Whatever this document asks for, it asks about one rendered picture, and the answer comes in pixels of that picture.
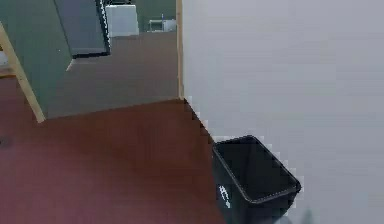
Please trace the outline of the black waste bin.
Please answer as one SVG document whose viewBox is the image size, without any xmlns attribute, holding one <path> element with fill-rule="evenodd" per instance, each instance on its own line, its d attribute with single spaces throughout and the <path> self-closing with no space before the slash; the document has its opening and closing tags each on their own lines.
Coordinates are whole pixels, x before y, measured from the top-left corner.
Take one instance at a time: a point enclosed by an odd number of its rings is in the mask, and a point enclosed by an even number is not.
<svg viewBox="0 0 384 224">
<path fill-rule="evenodd" d="M 252 135 L 215 143 L 212 174 L 226 224 L 274 224 L 301 190 L 299 180 Z"/>
</svg>

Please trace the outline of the white box cabinet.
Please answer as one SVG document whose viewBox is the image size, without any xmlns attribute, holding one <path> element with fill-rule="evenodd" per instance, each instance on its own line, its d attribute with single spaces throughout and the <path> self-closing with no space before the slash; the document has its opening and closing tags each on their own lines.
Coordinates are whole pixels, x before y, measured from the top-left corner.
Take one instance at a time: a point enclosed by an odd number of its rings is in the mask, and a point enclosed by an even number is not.
<svg viewBox="0 0 384 224">
<path fill-rule="evenodd" d="M 107 5 L 108 31 L 111 37 L 139 34 L 135 5 Z"/>
</svg>

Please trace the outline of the dark grey cabinet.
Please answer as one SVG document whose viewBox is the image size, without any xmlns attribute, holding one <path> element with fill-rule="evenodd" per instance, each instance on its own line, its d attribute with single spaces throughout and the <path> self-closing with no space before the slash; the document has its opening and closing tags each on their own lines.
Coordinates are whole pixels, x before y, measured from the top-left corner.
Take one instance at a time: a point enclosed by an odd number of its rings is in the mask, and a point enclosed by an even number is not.
<svg viewBox="0 0 384 224">
<path fill-rule="evenodd" d="M 74 59 L 111 53 L 104 0 L 54 1 Z"/>
</svg>

